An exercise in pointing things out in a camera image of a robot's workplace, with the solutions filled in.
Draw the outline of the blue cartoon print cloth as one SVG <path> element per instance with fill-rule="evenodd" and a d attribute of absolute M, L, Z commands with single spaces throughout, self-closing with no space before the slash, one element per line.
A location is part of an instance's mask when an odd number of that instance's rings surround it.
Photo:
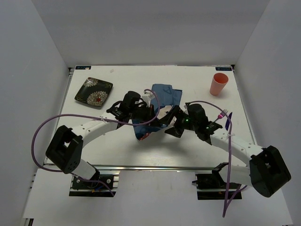
<path fill-rule="evenodd" d="M 153 84 L 151 90 L 157 94 L 160 103 L 158 119 L 163 118 L 166 115 L 166 112 L 171 110 L 175 105 L 179 105 L 181 102 L 182 90 L 173 89 L 172 85 Z M 159 127 L 142 125 L 134 127 L 134 133 L 138 140 L 143 140 L 152 132 L 157 132 L 166 127 L 166 124 L 162 124 Z"/>

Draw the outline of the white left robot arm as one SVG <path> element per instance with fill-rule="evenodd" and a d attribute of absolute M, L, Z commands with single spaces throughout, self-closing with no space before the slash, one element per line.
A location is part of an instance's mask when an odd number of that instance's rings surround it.
<path fill-rule="evenodd" d="M 158 96 L 150 89 L 146 89 L 143 96 L 129 91 L 102 116 L 90 116 L 88 122 L 72 128 L 60 126 L 46 150 L 46 157 L 64 174 L 77 176 L 90 188 L 96 187 L 99 172 L 81 158 L 83 148 L 94 139 L 129 125 L 130 120 L 137 121 L 136 126 L 151 124 L 159 113 L 151 104 L 152 99 Z"/>

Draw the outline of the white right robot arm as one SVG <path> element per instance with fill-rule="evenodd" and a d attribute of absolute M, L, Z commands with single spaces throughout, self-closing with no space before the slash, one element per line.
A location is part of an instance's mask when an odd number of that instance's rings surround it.
<path fill-rule="evenodd" d="M 185 111 L 174 106 L 164 111 L 160 123 L 172 127 L 165 133 L 180 138 L 185 130 L 194 131 L 197 137 L 209 145 L 218 147 L 240 159 L 245 166 L 221 163 L 212 170 L 211 181 L 222 188 L 230 182 L 252 186 L 264 197 L 271 197 L 291 180 L 291 174 L 277 148 L 261 147 L 231 135 L 220 124 L 208 120 L 200 104 L 190 104 Z"/>

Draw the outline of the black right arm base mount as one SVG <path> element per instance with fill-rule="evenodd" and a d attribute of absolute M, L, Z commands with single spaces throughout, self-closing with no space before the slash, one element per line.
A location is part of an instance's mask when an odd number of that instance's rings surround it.
<path fill-rule="evenodd" d="M 226 189 L 226 179 L 223 180 L 219 175 L 221 169 L 228 163 L 221 163 L 210 173 L 198 173 L 192 184 L 197 188 L 198 200 L 223 200 Z"/>

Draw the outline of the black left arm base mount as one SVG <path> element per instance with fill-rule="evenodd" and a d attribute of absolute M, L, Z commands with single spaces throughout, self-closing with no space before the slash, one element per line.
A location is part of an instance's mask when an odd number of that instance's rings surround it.
<path fill-rule="evenodd" d="M 72 175 L 69 196 L 112 198 L 118 188 L 119 171 L 100 170 L 92 180 L 95 182 L 82 181 L 78 176 Z"/>

